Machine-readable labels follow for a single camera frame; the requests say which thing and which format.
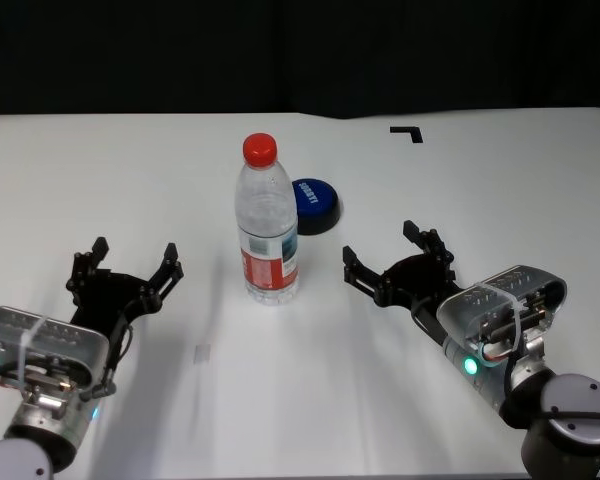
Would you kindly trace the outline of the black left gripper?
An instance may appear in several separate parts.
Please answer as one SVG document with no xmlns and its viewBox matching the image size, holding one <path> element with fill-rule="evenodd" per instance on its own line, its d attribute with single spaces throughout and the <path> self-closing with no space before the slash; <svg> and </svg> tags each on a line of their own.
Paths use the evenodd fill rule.
<svg viewBox="0 0 600 480">
<path fill-rule="evenodd" d="M 100 236 L 89 251 L 75 253 L 66 288 L 76 306 L 70 324 L 98 332 L 113 345 L 120 339 L 124 325 L 162 308 L 184 271 L 173 242 L 167 245 L 159 268 L 147 281 L 98 269 L 108 252 L 108 242 Z"/>
</svg>

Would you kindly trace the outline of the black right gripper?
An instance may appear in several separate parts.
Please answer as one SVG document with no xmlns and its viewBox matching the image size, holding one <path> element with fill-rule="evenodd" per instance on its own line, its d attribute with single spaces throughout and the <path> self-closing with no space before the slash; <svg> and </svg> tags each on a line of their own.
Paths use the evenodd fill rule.
<svg viewBox="0 0 600 480">
<path fill-rule="evenodd" d="M 437 309 L 461 291 L 452 269 L 455 257 L 436 229 L 421 230 L 406 220 L 403 235 L 422 253 L 397 262 L 382 275 L 366 267 L 350 246 L 344 246 L 344 281 L 371 297 L 377 306 L 407 309 L 414 323 L 442 345 L 448 333 L 437 319 Z"/>
</svg>

